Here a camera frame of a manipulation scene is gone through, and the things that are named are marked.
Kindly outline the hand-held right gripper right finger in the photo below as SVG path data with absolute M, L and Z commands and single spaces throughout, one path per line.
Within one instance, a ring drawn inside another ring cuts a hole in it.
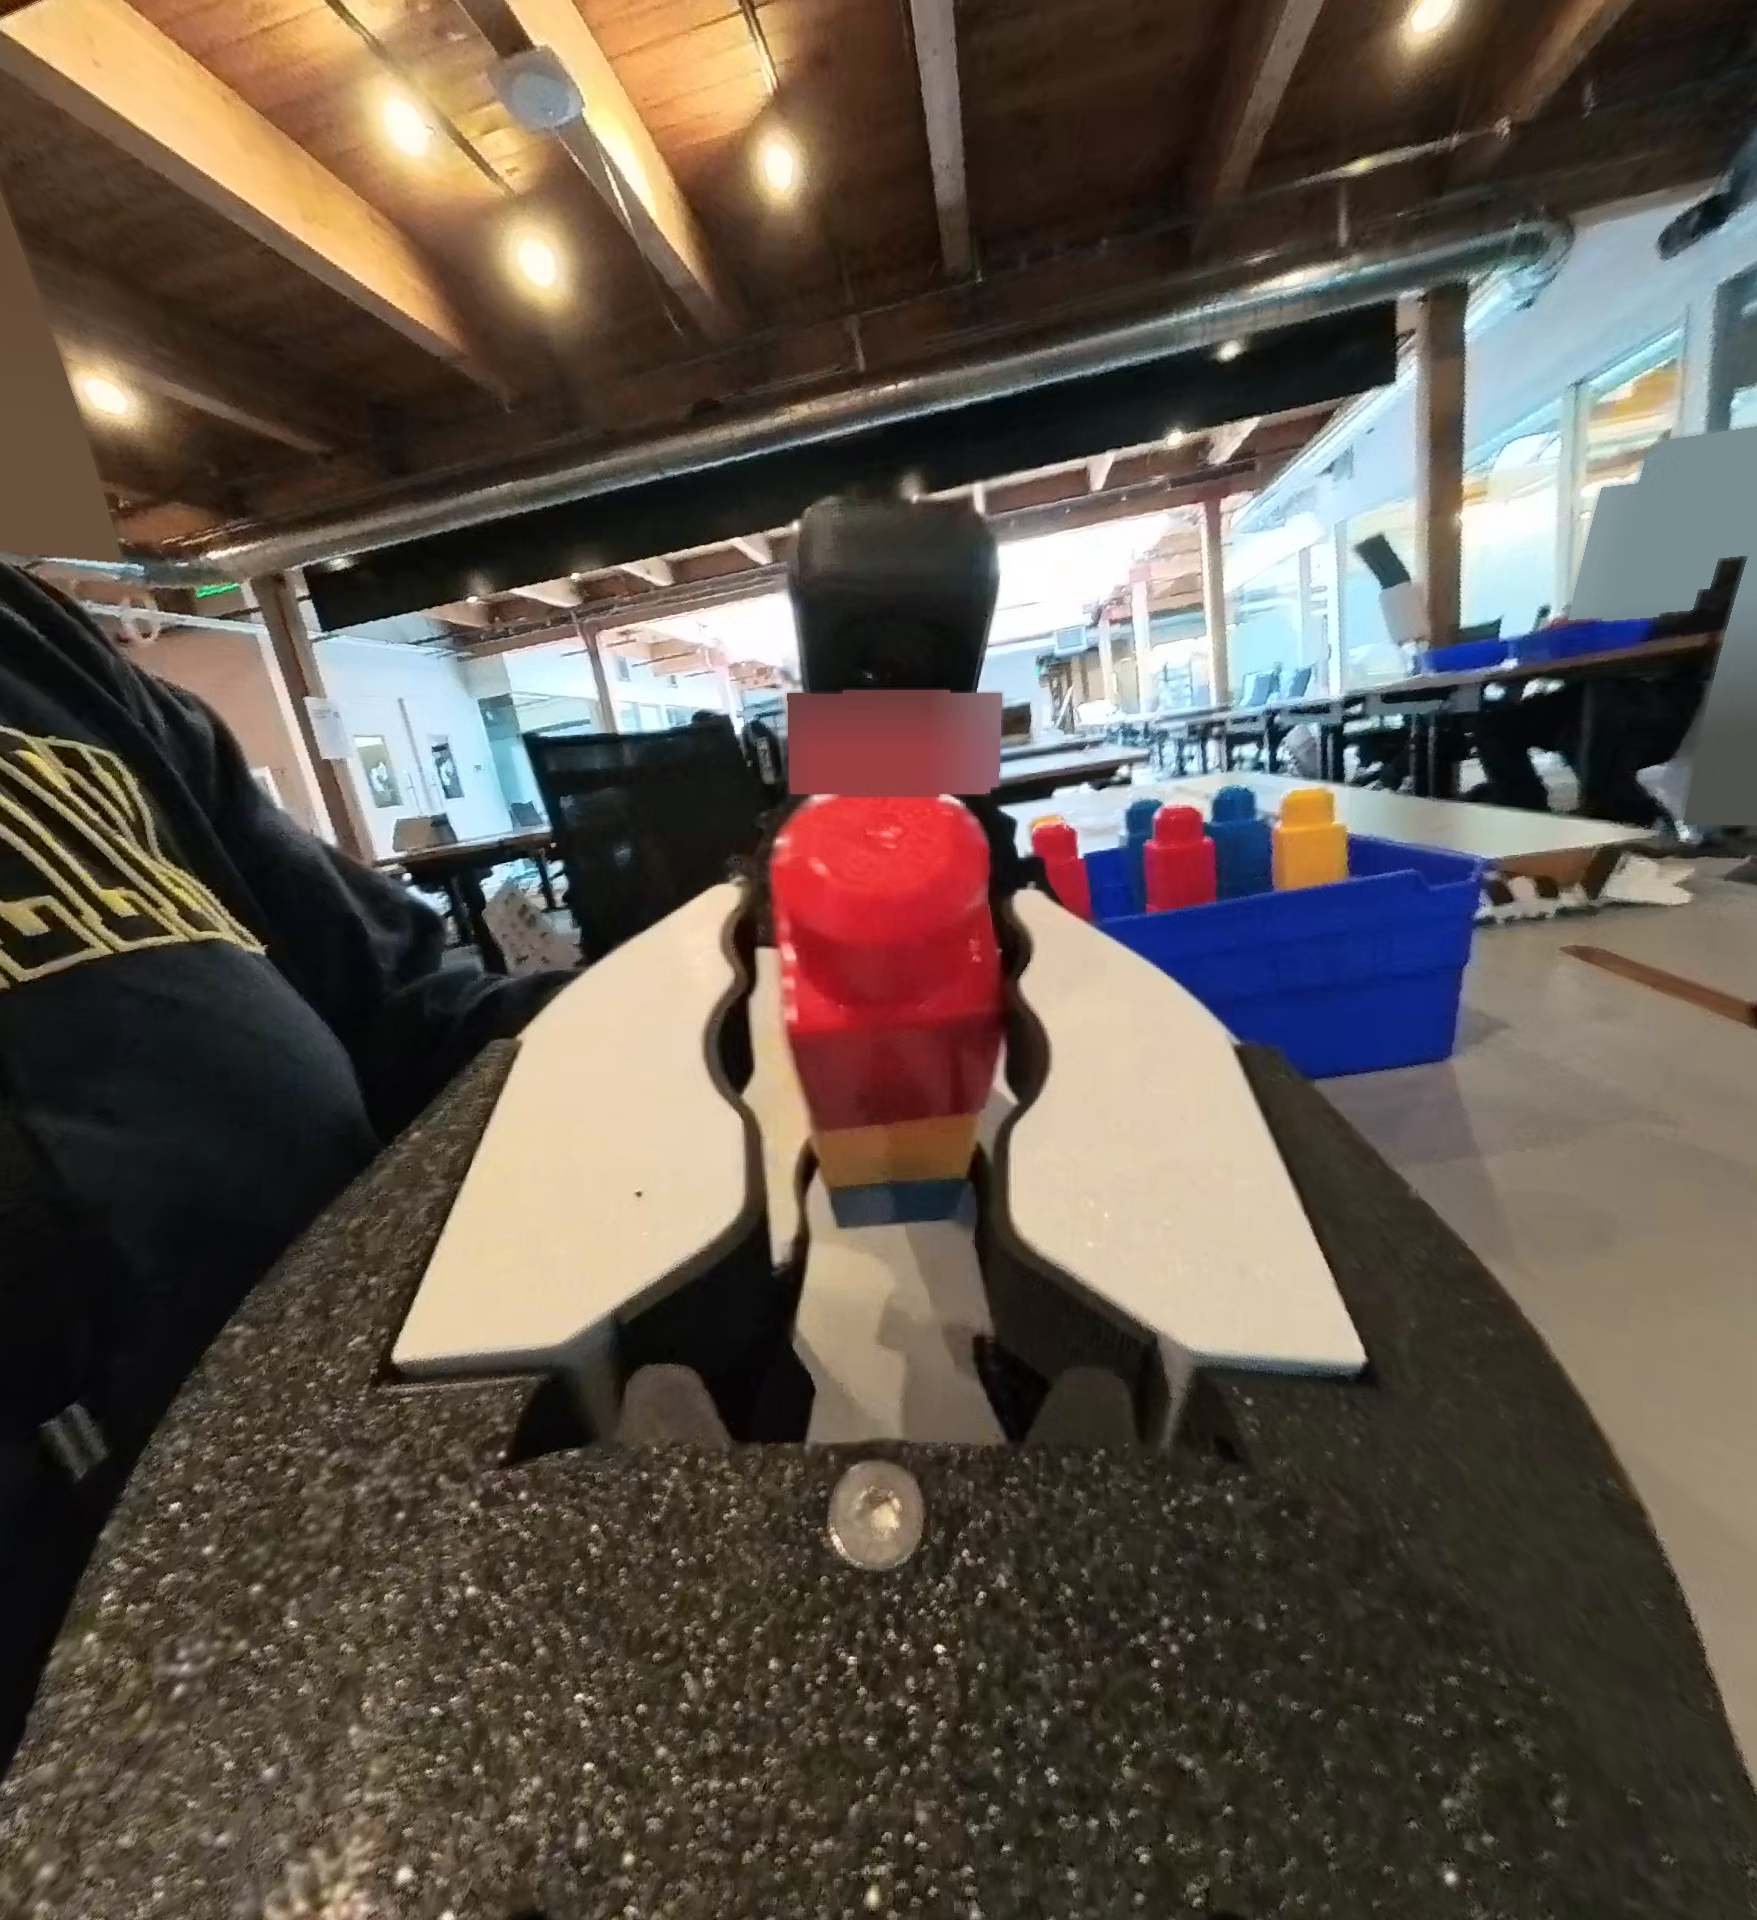
M 995 1342 L 1142 1412 L 1200 1380 L 1367 1368 L 1222 1021 L 1043 894 L 1005 906 L 1008 1112 L 976 1157 Z

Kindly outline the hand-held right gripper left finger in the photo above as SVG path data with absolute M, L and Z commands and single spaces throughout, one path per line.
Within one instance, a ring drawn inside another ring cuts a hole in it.
M 801 1261 L 771 1239 L 742 1098 L 754 917 L 716 884 L 586 965 L 525 1029 L 396 1335 L 406 1382 L 534 1380 L 617 1412 L 650 1365 L 724 1412 L 809 1403 Z

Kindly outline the blue plastic bin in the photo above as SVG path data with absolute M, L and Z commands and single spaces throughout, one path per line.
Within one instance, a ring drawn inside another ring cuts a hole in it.
M 1142 851 L 1083 851 L 1094 921 L 1200 1000 L 1228 1032 L 1312 1079 L 1446 1060 L 1486 866 L 1349 835 L 1346 879 L 1145 908 Z

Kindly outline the multicoloured mega block tower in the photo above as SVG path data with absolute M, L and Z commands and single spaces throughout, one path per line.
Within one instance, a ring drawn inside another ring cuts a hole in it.
M 833 1221 L 961 1209 L 1005 1042 L 990 845 L 955 796 L 814 796 L 766 863 L 779 1002 Z

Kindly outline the person's left forearm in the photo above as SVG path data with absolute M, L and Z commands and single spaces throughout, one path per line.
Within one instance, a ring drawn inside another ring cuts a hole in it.
M 579 964 L 488 971 L 449 964 L 437 920 L 399 884 L 312 835 L 256 878 L 301 993 L 351 1059 L 373 1130 L 393 1139 L 487 1046 L 518 1037 Z

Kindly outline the black office chair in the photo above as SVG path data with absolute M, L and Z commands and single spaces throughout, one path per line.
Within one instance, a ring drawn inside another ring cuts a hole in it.
M 722 713 L 662 732 L 530 732 L 525 752 L 586 961 L 732 879 L 790 796 L 780 747 Z

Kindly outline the striped cloth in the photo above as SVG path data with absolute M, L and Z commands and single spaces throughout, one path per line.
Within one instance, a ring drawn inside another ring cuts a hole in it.
M 1480 882 L 1473 923 L 1538 923 L 1621 906 L 1686 906 L 1696 876 L 1692 860 L 1630 848 L 1598 848 L 1582 865 L 1501 865 Z

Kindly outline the person in dark sweatshirt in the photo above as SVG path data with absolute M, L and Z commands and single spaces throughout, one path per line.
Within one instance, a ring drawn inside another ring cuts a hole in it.
M 0 1780 L 151 1431 L 392 1142 L 256 889 L 294 831 L 208 704 L 0 560 Z

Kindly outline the long wooden desk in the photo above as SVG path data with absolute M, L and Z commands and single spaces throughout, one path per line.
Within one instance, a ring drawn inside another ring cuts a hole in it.
M 1639 775 L 1666 761 L 1698 716 L 1718 628 L 1666 632 L 1610 657 L 1480 673 L 1410 675 L 1352 696 L 1363 716 L 1410 732 L 1410 788 L 1545 813 L 1552 793 L 1538 756 L 1570 775 L 1578 817 L 1655 829 L 1659 802 Z

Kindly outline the round white ceiling device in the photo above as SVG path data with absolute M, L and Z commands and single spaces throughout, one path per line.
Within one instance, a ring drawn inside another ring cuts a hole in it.
M 490 84 L 523 131 L 565 132 L 585 123 L 585 92 L 553 48 L 534 45 L 495 61 Z

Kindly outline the black ceiling duct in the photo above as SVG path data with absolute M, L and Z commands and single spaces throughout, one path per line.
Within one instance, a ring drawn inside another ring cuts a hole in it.
M 645 472 L 566 482 L 558 497 L 452 531 L 305 562 L 321 628 L 620 570 L 787 527 L 819 497 L 966 490 L 1034 468 L 1164 441 L 1173 430 L 1332 405 L 1396 371 L 1396 301 L 1376 301 L 1144 362 L 1026 380 L 879 417 L 734 421 L 708 448 L 656 444 Z

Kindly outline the silver ventilation duct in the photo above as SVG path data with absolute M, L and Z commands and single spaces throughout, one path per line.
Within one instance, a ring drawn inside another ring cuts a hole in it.
M 254 539 L 194 540 L 167 550 L 150 549 L 116 560 L 51 556 L 47 562 L 85 579 L 142 589 L 248 582 L 301 569 L 305 562 L 348 560 L 372 549 L 534 506 L 562 495 L 566 482 L 615 477 L 630 470 L 645 472 L 662 459 L 656 444 L 708 448 L 712 439 L 727 435 L 734 421 L 833 424 L 863 417 L 868 412 L 888 417 L 919 407 L 931 410 L 953 400 L 981 397 L 1026 380 L 1135 364 L 1205 343 L 1218 344 L 1220 355 L 1231 358 L 1249 335 L 1319 314 L 1346 313 L 1365 303 L 1398 301 L 1495 272 L 1550 279 L 1570 245 L 1570 222 L 1544 212 L 1498 225 L 1441 224 L 1416 234 L 1388 234 L 1380 245 L 1310 251 L 1273 276 L 1207 286 L 1196 299 L 1122 325 L 1029 349 L 908 371 L 865 387 L 813 394 L 784 405 L 721 410 L 674 431 L 625 437 L 604 452 L 575 459 L 549 456 L 502 468 L 474 468 L 462 476 L 448 476 L 439 487 L 404 495 L 375 510 L 308 518 Z

